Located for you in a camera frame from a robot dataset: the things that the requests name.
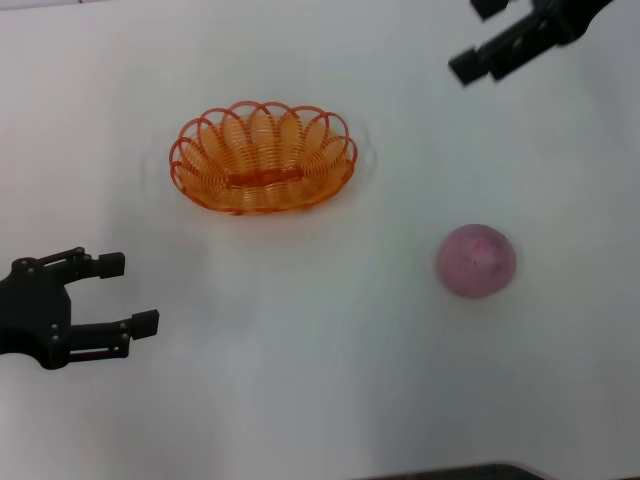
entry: orange wire basket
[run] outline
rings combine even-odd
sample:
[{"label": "orange wire basket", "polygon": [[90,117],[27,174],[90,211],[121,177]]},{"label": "orange wire basket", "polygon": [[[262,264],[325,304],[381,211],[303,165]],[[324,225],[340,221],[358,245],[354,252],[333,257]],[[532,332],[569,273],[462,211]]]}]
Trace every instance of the orange wire basket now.
[{"label": "orange wire basket", "polygon": [[333,197],[353,175],[357,157],[347,124],[335,113],[239,102],[187,123],[169,164],[175,186],[198,205],[260,215]]}]

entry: pink dome-shaped object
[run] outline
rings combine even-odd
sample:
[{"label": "pink dome-shaped object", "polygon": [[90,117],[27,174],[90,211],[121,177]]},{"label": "pink dome-shaped object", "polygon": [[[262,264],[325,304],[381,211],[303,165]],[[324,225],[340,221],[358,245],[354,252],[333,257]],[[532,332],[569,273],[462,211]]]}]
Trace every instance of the pink dome-shaped object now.
[{"label": "pink dome-shaped object", "polygon": [[440,247],[437,269],[454,293],[487,297],[506,287],[516,271],[516,253],[507,237],[486,225],[465,225]]}]

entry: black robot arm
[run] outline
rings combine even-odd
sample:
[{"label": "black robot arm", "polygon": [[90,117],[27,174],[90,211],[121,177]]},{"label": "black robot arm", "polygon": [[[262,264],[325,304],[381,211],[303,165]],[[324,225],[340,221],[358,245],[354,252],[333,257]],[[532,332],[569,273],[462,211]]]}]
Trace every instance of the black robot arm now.
[{"label": "black robot arm", "polygon": [[71,325],[71,299],[65,289],[84,278],[121,276],[124,265],[122,253],[94,260],[83,248],[15,260],[0,282],[0,354],[30,355],[49,370],[69,362],[127,357],[131,339],[157,333],[158,311],[112,323]]},{"label": "black robot arm", "polygon": [[[510,0],[471,0],[483,20],[507,8]],[[463,85],[491,74],[499,81],[556,45],[582,37],[593,18],[613,0],[532,0],[533,11],[480,48],[449,62]]]}]

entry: wire basket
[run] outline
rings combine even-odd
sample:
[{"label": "wire basket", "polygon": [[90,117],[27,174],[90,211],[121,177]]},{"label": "wire basket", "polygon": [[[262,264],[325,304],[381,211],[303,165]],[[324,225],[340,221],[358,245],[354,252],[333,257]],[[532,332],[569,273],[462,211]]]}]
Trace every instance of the wire basket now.
[{"label": "wire basket", "polygon": [[169,155],[171,179],[193,202],[233,215],[303,210],[354,172],[344,120],[317,107],[239,102],[187,123]]}]

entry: pink ball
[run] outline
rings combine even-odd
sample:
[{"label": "pink ball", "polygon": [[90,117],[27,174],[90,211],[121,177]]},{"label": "pink ball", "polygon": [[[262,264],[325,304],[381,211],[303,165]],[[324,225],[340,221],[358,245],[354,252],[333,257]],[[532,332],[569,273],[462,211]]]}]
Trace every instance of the pink ball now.
[{"label": "pink ball", "polygon": [[465,225],[440,247],[437,269],[454,293],[487,297],[503,289],[516,271],[516,252],[507,237],[486,225]]}]

